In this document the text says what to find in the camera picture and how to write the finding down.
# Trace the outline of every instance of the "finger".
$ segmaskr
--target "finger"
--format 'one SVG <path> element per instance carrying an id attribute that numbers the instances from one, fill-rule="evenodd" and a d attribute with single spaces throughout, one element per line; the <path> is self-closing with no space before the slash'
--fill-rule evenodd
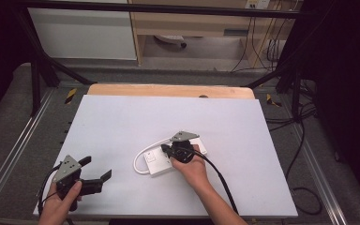
<path id="1" fill-rule="evenodd" d="M 192 147 L 194 148 L 195 151 L 201 152 L 200 146 L 198 144 L 192 144 Z"/>
<path id="2" fill-rule="evenodd" d="M 169 159 L 171 160 L 171 163 L 172 163 L 172 165 L 174 166 L 174 168 L 176 168 L 177 165 L 179 165 L 179 163 L 181 163 L 181 162 L 179 162 L 179 161 L 178 161 L 176 158 L 174 158 L 174 157 L 170 157 Z"/>
<path id="3" fill-rule="evenodd" d="M 53 195 L 55 192 L 57 192 L 57 185 L 55 182 L 51 182 L 51 187 L 49 188 L 48 196 Z"/>
<path id="4" fill-rule="evenodd" d="M 72 202 L 74 202 L 74 200 L 76 200 L 78 195 L 80 194 L 81 188 L 82 182 L 77 181 L 74 186 L 72 186 L 72 188 L 69 190 L 66 198 L 64 198 L 63 205 L 67 206 L 69 209 L 69 207 L 72 205 Z"/>

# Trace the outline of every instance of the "white tabletop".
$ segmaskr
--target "white tabletop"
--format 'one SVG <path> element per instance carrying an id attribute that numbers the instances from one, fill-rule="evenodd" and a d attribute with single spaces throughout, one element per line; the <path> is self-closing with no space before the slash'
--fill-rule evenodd
<path id="1" fill-rule="evenodd" d="M 297 217 L 259 101 L 198 97 L 83 96 L 54 165 L 66 155 L 76 160 L 91 156 L 81 178 L 96 179 L 108 170 L 112 178 L 101 193 L 83 196 L 71 214 L 206 217 L 197 195 L 175 169 L 157 177 L 133 171 L 133 159 L 141 150 L 179 130 L 201 136 L 241 216 Z M 143 156 L 138 167 L 146 169 Z M 216 172 L 206 167 L 212 185 L 229 202 Z"/>

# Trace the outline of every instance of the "white power adapter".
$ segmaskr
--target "white power adapter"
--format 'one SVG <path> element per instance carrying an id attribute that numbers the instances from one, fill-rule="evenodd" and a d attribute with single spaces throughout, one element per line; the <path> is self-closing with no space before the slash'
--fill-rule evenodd
<path id="1" fill-rule="evenodd" d="M 191 144 L 198 144 L 200 152 L 203 155 L 207 154 L 206 148 L 200 138 L 189 140 Z M 144 159 L 147 163 L 148 171 L 151 176 L 156 176 L 172 169 L 172 163 L 168 155 L 162 151 L 160 146 L 153 148 L 144 153 Z"/>

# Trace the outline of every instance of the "human hand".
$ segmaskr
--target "human hand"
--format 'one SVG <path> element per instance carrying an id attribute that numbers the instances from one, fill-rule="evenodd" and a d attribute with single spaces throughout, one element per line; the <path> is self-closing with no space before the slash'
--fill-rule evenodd
<path id="1" fill-rule="evenodd" d="M 56 183 L 52 182 L 47 195 L 52 196 L 45 201 L 45 206 L 39 219 L 39 225 L 62 225 L 68 216 L 69 207 L 72 205 L 72 202 L 78 198 L 81 188 L 82 182 L 77 181 L 69 190 L 66 198 L 61 200 L 57 194 Z"/>
<path id="2" fill-rule="evenodd" d="M 200 152 L 198 144 L 192 144 L 192 146 L 195 151 Z M 210 184 L 207 178 L 205 162 L 202 158 L 194 156 L 189 163 L 182 163 L 171 157 L 171 162 L 174 168 L 184 175 L 193 188 L 202 188 Z"/>

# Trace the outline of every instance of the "gray floor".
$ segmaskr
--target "gray floor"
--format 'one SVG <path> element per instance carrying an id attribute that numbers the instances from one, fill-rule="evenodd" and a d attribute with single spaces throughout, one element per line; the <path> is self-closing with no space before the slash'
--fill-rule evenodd
<path id="1" fill-rule="evenodd" d="M 234 38 L 186 38 L 187 47 L 181 49 L 161 43 L 150 37 L 147 39 L 144 64 L 130 66 L 115 64 L 106 67 L 76 67 L 74 70 L 84 77 L 100 83 L 172 83 L 238 86 L 250 83 L 261 77 L 266 70 L 244 70 L 229 73 L 242 55 L 239 40 Z M 247 68 L 245 60 L 238 68 Z M 0 223 L 26 224 L 34 221 L 32 211 L 36 205 L 36 194 L 44 174 L 52 167 L 66 138 L 70 122 L 76 113 L 87 86 L 78 85 L 77 94 L 71 104 L 66 105 L 73 80 L 61 74 L 63 80 L 59 88 L 54 89 L 52 101 L 43 115 L 37 129 L 24 148 L 22 156 L 11 172 L 0 192 Z M 288 118 L 283 107 L 266 103 L 266 94 L 274 101 L 281 101 L 288 95 L 277 95 L 273 86 L 277 79 L 255 89 L 256 97 L 261 101 L 262 110 L 267 118 Z M 25 127 L 31 112 L 31 85 L 29 67 L 20 67 L 15 79 L 0 103 L 0 167 L 5 162 L 14 143 Z M 320 119 L 310 117 L 305 121 L 306 135 L 311 148 L 322 166 L 322 170 L 333 189 L 337 201 L 349 224 L 360 224 L 360 187 L 348 165 L 335 161 L 334 152 L 328 141 Z M 290 164 L 298 140 L 292 127 L 273 131 L 272 139 L 277 149 L 279 161 L 285 171 Z M 292 168 L 289 178 L 290 188 L 303 186 L 317 191 L 309 167 L 300 155 Z M 311 195 L 298 192 L 293 199 L 297 205 L 314 210 L 317 207 Z M 299 217 L 285 219 L 289 224 L 332 224 L 325 208 L 318 216 L 299 212 Z M 280 224 L 280 219 L 257 219 L 258 224 Z"/>

